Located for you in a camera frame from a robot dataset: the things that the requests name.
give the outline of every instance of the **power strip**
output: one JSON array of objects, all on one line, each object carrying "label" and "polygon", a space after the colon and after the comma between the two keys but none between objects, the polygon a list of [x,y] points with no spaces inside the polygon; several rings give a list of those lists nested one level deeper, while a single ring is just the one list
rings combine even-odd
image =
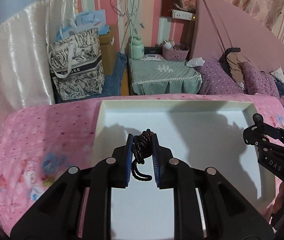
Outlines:
[{"label": "power strip", "polygon": [[172,11],[172,18],[173,19],[188,20],[188,21],[195,21],[195,14],[185,12],[185,11],[173,10]]}]

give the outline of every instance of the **green bottle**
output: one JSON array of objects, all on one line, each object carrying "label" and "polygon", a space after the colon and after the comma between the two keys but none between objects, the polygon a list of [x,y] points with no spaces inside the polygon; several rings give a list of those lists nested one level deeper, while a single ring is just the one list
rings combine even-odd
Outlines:
[{"label": "green bottle", "polygon": [[129,44],[129,57],[132,59],[140,59],[144,56],[144,45],[142,43],[141,36],[136,36],[132,38],[132,49],[131,42]]}]

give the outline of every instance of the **small bottle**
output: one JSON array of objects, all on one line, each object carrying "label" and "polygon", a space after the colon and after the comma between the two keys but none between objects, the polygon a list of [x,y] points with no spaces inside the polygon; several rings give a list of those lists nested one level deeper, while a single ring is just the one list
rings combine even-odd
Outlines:
[{"label": "small bottle", "polygon": [[129,44],[129,57],[132,59],[140,59],[144,56],[144,45],[142,43],[141,36],[132,37],[132,47],[131,42]]},{"label": "small bottle", "polygon": [[172,48],[172,44],[166,40],[163,40],[163,48],[165,49],[171,49]]}]

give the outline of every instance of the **white device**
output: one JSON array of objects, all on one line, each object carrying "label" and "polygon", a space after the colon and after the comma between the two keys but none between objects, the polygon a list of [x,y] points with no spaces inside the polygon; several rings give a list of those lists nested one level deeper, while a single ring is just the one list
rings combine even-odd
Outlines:
[{"label": "white device", "polygon": [[185,11],[173,10],[172,18],[192,21],[192,20],[195,20],[195,14],[192,14],[190,12],[185,12]]},{"label": "white device", "polygon": [[146,58],[156,58],[156,54],[146,54]]}]

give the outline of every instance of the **black rope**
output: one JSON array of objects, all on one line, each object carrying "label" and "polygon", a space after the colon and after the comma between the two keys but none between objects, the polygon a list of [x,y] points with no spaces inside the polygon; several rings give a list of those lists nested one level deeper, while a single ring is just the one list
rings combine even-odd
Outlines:
[{"label": "black rope", "polygon": [[132,162],[131,172],[134,178],[141,181],[152,180],[151,175],[142,174],[138,171],[137,164],[144,164],[144,159],[152,155],[152,139],[153,133],[150,129],[143,131],[141,135],[133,137],[132,153],[134,155],[134,161]]}]

